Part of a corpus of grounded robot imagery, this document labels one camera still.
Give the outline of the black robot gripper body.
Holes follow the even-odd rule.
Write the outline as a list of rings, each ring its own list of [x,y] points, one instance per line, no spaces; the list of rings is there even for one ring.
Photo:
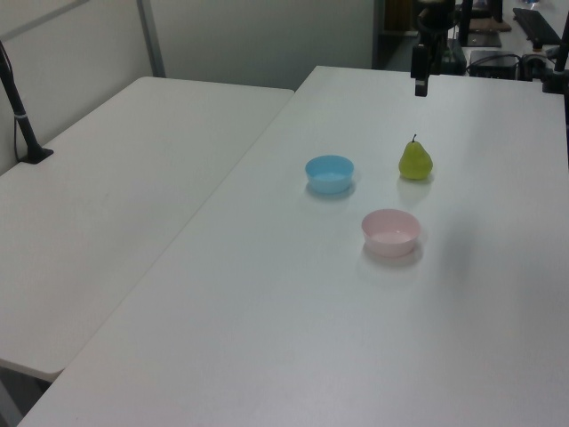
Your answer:
[[[421,44],[431,46],[446,40],[454,26],[455,2],[419,0],[416,2],[416,28]]]

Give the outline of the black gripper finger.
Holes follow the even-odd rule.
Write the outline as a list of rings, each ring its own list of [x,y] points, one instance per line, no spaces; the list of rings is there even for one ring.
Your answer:
[[[413,48],[411,78],[415,82],[415,95],[426,97],[429,81],[429,50],[424,44],[417,44]]]
[[[433,36],[429,45],[429,74],[440,75],[445,54],[445,37]]]

